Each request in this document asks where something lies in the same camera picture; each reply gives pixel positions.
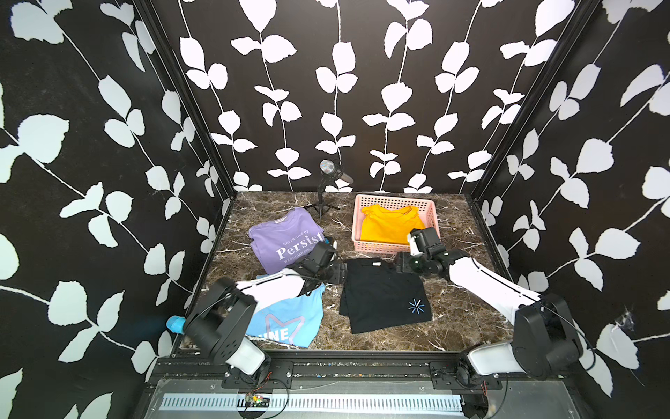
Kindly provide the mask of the light blue t-shirt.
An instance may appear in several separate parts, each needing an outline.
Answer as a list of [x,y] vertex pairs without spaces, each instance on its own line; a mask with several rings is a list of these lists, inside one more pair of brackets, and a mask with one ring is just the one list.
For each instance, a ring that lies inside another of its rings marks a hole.
[[256,300],[247,335],[293,347],[312,344],[324,317],[322,282],[284,269],[241,281],[237,288]]

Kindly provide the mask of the black t-shirt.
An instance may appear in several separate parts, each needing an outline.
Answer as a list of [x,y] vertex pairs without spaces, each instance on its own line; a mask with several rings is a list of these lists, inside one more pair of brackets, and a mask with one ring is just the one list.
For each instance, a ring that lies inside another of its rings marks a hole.
[[349,319],[354,335],[429,322],[433,316],[420,276],[398,272],[378,258],[347,261],[340,315]]

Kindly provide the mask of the yellow t-shirt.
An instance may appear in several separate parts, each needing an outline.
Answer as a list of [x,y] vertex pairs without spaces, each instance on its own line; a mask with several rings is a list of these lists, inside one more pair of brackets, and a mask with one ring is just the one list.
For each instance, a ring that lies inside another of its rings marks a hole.
[[363,219],[360,239],[366,242],[386,244],[408,244],[412,230],[426,228],[415,206],[400,209],[385,209],[376,204],[361,210]]

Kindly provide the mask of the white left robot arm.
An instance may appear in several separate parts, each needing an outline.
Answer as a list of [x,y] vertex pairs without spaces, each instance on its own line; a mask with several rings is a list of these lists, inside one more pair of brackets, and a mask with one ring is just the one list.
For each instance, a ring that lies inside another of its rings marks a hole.
[[310,297],[325,284],[340,285],[346,277],[347,265],[328,237],[274,274],[246,282],[218,279],[188,317],[173,316],[167,327],[190,338],[212,363],[254,376],[265,369],[269,356],[248,339],[253,317],[280,303]]

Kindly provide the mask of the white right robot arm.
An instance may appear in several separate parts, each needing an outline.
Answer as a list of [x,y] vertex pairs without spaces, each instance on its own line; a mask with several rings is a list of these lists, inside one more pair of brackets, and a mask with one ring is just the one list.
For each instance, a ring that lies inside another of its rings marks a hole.
[[455,373],[466,388],[495,374],[545,380],[584,354],[581,337],[564,299],[527,290],[492,272],[466,251],[449,250],[433,227],[407,236],[409,252],[396,256],[403,273],[434,274],[476,295],[513,326],[512,339],[471,347],[459,355]]

